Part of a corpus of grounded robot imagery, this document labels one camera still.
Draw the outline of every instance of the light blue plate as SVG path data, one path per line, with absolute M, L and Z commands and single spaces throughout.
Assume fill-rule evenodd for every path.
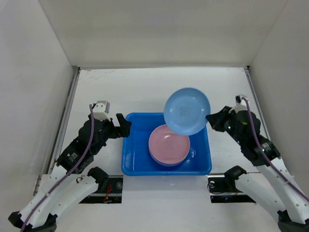
M 193 135 L 205 128 L 211 106 L 204 93 L 196 88 L 182 88 L 165 104 L 164 120 L 177 134 Z

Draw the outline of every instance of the pink bowl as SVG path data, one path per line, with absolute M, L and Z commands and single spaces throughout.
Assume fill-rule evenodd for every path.
M 186 135 L 172 132 L 167 125 L 154 129 L 149 142 L 152 158 L 161 165 L 175 166 L 187 157 L 190 150 L 190 139 Z

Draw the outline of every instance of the white table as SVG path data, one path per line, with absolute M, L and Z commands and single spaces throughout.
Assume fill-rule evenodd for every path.
M 151 69 L 82 70 L 64 138 L 63 148 L 87 120 L 90 103 L 107 100 L 110 116 L 131 112 L 162 112 L 168 97 L 182 87 L 196 87 L 211 103 L 211 112 L 234 106 L 235 96 L 247 95 L 257 106 L 243 68 L 177 67 Z M 239 165 L 257 172 L 226 133 L 207 125 L 212 174 Z M 122 139 L 109 140 L 88 168 L 98 166 L 110 175 L 121 172 Z M 267 185 L 260 174 L 261 184 Z M 121 204 L 78 205 L 59 224 L 58 232 L 275 232 L 276 223 L 253 203 L 211 204 L 205 176 L 124 176 Z

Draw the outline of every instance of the blue tray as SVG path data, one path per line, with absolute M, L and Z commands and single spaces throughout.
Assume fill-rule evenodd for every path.
M 206 127 L 189 136 L 190 151 L 179 165 L 165 167 L 153 160 L 148 149 L 151 132 L 165 124 L 163 113 L 131 113 L 130 136 L 124 138 L 121 169 L 125 175 L 207 175 L 211 171 L 211 155 Z

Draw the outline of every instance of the robotic arm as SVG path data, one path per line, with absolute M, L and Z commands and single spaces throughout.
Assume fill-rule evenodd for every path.
M 288 172 L 274 144 L 260 135 L 261 122 L 250 111 L 248 99 L 238 95 L 235 107 L 225 106 L 206 119 L 212 129 L 226 131 L 240 145 L 245 158 L 266 177 L 275 192 L 265 190 L 239 166 L 225 173 L 226 185 L 243 191 L 266 209 L 282 232 L 309 232 L 309 199 Z
M 109 176 L 99 167 L 90 169 L 79 183 L 78 174 L 94 160 L 108 139 L 128 137 L 131 122 L 122 114 L 116 114 L 120 126 L 115 127 L 107 101 L 98 101 L 90 106 L 89 120 L 79 129 L 78 136 L 62 152 L 49 176 L 32 201 L 21 211 L 13 212 L 9 221 L 21 232 L 54 232 L 56 223 L 74 205 L 89 194 L 104 189 Z

